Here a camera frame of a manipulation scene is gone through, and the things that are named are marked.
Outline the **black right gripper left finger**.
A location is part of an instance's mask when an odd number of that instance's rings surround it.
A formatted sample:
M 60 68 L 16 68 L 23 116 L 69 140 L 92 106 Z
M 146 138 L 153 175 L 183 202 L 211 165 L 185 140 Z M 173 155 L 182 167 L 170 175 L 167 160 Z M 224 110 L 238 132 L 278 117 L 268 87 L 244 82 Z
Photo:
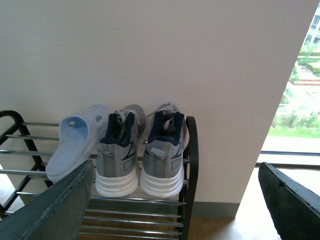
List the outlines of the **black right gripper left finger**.
M 94 166 L 86 160 L 0 222 L 2 240 L 75 240 L 87 209 Z

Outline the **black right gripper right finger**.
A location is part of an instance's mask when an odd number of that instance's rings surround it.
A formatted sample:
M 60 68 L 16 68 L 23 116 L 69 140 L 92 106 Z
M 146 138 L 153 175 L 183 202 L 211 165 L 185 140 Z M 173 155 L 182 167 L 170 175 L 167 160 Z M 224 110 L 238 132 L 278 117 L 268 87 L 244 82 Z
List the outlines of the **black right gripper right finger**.
M 282 240 L 320 238 L 320 196 L 269 163 L 258 180 L 274 227 Z

